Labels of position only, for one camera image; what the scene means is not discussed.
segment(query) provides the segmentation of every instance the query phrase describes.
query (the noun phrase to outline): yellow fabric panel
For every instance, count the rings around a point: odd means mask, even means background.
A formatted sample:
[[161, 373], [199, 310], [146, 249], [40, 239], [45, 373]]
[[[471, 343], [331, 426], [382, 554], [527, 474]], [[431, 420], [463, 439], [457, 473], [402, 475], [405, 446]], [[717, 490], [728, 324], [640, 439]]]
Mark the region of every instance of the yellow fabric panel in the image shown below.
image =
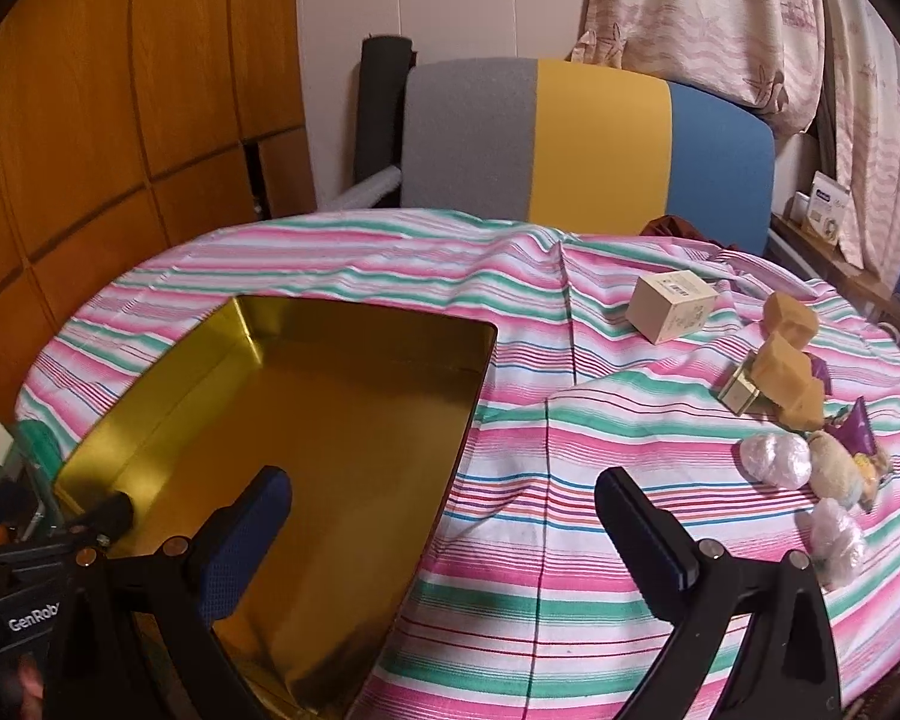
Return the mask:
[[665, 81], [541, 60], [530, 221], [567, 232], [638, 234], [666, 213], [671, 141]]

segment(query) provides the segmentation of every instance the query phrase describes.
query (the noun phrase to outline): orange sponge block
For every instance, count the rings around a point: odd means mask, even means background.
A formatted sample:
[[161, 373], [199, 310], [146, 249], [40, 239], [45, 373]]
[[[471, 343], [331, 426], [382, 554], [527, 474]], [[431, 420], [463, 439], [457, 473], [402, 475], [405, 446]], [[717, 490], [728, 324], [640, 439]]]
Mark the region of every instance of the orange sponge block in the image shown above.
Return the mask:
[[751, 381], [780, 408], [792, 410], [813, 381], [810, 358], [780, 333], [771, 333], [756, 353]]
[[812, 379], [797, 401], [797, 405], [792, 409], [779, 410], [780, 424], [790, 430], [822, 430], [824, 400], [826, 395], [823, 392], [823, 382], [820, 379]]
[[820, 330], [812, 308], [787, 293], [773, 293], [763, 304], [763, 324], [768, 333], [780, 333], [794, 348], [802, 349]]

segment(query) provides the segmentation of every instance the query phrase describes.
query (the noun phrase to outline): blue fabric panel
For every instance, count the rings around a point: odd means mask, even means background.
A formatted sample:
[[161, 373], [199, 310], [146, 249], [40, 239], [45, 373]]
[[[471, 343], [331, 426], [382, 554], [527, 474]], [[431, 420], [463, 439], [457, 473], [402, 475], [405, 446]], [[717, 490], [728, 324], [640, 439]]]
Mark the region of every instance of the blue fabric panel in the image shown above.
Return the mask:
[[773, 133], [753, 114], [667, 82], [673, 150], [667, 213], [707, 238], [763, 254], [773, 200]]

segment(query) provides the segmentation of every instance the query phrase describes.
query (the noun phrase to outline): golden tray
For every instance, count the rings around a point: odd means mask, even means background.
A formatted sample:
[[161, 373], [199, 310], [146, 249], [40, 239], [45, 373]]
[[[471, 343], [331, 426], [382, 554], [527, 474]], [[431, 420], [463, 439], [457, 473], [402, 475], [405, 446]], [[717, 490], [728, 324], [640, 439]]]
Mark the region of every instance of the golden tray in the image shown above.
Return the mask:
[[124, 491], [135, 525], [111, 554], [149, 554], [283, 467], [290, 518], [215, 631], [272, 712], [341, 718], [442, 512], [495, 338], [442, 314], [231, 298], [100, 420], [55, 492], [78, 514]]

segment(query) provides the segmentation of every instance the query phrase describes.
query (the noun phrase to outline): brown cloth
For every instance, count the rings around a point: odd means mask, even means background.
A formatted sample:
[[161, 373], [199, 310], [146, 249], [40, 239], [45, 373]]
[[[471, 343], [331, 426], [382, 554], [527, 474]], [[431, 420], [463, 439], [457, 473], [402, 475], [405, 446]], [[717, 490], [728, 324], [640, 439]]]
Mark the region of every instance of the brown cloth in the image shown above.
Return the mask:
[[709, 238], [703, 237], [703, 233], [696, 227], [693, 227], [693, 224], [689, 223], [685, 218], [675, 217], [670, 214], [648, 221], [647, 226], [643, 228], [640, 234], [658, 238], [684, 238], [687, 241], [706, 241], [708, 244], [717, 245], [720, 248], [736, 250], [736, 247], [725, 247], [719, 241], [711, 241]]

